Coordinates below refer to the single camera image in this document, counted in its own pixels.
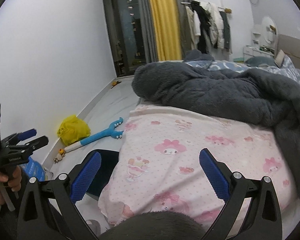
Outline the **person's left hand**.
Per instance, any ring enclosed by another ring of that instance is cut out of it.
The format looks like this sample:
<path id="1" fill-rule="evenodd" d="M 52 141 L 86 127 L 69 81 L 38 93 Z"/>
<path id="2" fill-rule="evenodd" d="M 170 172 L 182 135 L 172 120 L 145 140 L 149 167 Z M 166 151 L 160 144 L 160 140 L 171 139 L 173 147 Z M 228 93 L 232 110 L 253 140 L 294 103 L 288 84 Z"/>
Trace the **person's left hand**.
<path id="1" fill-rule="evenodd" d="M 9 179 L 7 175 L 0 172 L 0 183 L 6 184 L 14 192 L 18 192 L 21 189 L 22 172 L 21 168 L 17 166 L 12 174 L 12 179 Z M 0 191 L 0 205 L 5 203 L 4 197 Z"/>

